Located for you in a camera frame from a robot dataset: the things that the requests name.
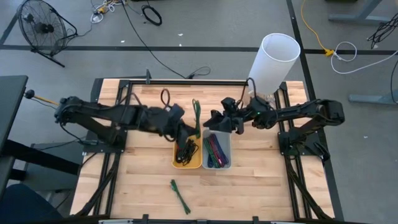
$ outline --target yellow bin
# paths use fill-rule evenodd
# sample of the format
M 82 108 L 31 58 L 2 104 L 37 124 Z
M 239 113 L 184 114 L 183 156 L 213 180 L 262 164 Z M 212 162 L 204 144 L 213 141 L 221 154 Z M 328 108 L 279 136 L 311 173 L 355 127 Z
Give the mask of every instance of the yellow bin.
M 195 135 L 190 136 L 189 139 L 194 140 L 195 144 L 198 145 L 198 150 L 197 152 L 194 153 L 194 155 L 192 156 L 191 161 L 187 164 L 187 165 L 182 165 L 182 163 L 178 163 L 175 161 L 175 154 L 177 153 L 177 143 L 174 143 L 174 150 L 173 150 L 173 162 L 172 165 L 177 168 L 177 169 L 196 169 L 199 168 L 201 166 L 201 163 L 203 161 L 203 154 L 202 154 L 202 135 L 200 135 L 200 138 L 197 139 L 197 137 Z

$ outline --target yellow cable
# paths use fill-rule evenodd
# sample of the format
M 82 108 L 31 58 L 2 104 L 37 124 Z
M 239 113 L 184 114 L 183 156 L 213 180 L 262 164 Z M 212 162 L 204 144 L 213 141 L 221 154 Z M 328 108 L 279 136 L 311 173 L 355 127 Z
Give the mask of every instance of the yellow cable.
M 304 4 L 305 4 L 305 0 L 303 0 L 303 4 L 301 5 L 301 18 L 303 19 L 304 24 L 307 26 L 308 29 L 310 29 L 310 31 L 312 31 L 312 32 L 315 34 L 315 36 L 316 36 L 317 39 L 318 39 L 319 45 L 320 45 L 321 48 L 325 51 L 325 55 L 326 55 L 327 57 L 333 55 L 333 53 L 335 53 L 335 51 L 334 51 L 334 50 L 327 49 L 326 47 L 324 47 L 324 46 L 322 45 L 322 43 L 321 43 L 321 40 L 319 39 L 318 34 L 317 34 L 317 33 L 315 32 L 315 30 L 313 30 L 313 29 L 307 24 L 307 22 L 305 21 L 304 16 L 303 16 Z

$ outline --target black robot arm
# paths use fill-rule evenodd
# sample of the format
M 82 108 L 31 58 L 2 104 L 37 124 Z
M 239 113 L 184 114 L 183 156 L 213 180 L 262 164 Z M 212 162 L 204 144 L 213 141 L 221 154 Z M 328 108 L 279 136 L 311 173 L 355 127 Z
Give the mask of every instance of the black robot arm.
M 251 98 L 245 108 L 238 108 L 238 104 L 232 98 L 221 101 L 224 111 L 212 110 L 211 118 L 206 121 L 204 127 L 211 130 L 237 134 L 244 132 L 243 123 L 252 121 L 252 126 L 258 129 L 272 128 L 279 121 L 287 121 L 297 118 L 312 118 L 300 129 L 302 134 L 312 134 L 316 130 L 326 126 L 337 126 L 344 122 L 344 112 L 341 103 L 333 100 L 313 100 L 301 105 L 274 110 L 267 101 L 262 98 Z
M 141 104 L 105 106 L 71 96 L 61 99 L 55 119 L 61 126 L 77 123 L 97 134 L 105 144 L 116 148 L 124 148 L 126 138 L 123 136 L 127 130 L 157 133 L 169 141 L 176 141 L 183 148 L 188 137 L 196 133 L 195 128 L 182 121 L 183 114 L 184 110 L 177 104 L 168 111 Z M 112 121 L 115 125 L 104 126 L 94 118 Z

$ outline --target wooden table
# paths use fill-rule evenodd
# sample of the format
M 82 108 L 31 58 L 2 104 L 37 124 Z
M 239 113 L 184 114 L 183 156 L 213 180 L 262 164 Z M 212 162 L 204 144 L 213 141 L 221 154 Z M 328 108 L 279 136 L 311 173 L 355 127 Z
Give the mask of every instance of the wooden table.
M 98 102 L 114 105 L 119 79 L 103 80 Z M 133 92 L 148 106 L 163 106 L 160 92 L 168 88 L 171 104 L 185 110 L 184 121 L 195 126 L 192 98 L 201 104 L 201 118 L 210 110 L 222 111 L 220 101 L 230 96 L 240 99 L 242 86 L 220 85 L 134 85 Z M 291 105 L 306 102 L 302 82 L 287 82 Z M 137 101 L 132 97 L 131 104 Z M 295 120 L 301 126 L 307 119 Z M 121 156 L 111 218 L 183 220 L 293 220 L 284 157 L 277 141 L 278 125 L 258 130 L 245 124 L 244 134 L 233 133 L 230 170 L 204 168 L 182 170 L 172 167 L 173 145 L 157 134 L 129 131 L 126 150 Z M 78 212 L 98 186 L 103 154 L 92 158 L 81 169 L 71 214 Z M 334 216 L 322 162 L 315 156 L 302 156 L 307 189 L 329 216 Z M 191 209 L 186 215 L 170 181 L 175 179 Z M 300 214 L 303 203 L 298 193 Z

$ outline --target white cylinder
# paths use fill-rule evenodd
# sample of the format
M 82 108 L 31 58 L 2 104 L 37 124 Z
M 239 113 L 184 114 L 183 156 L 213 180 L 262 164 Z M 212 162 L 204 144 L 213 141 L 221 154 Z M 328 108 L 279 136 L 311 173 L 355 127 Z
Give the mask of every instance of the white cylinder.
M 257 93 L 273 94 L 299 55 L 299 44 L 288 35 L 269 34 L 263 38 L 249 73 L 256 82 Z

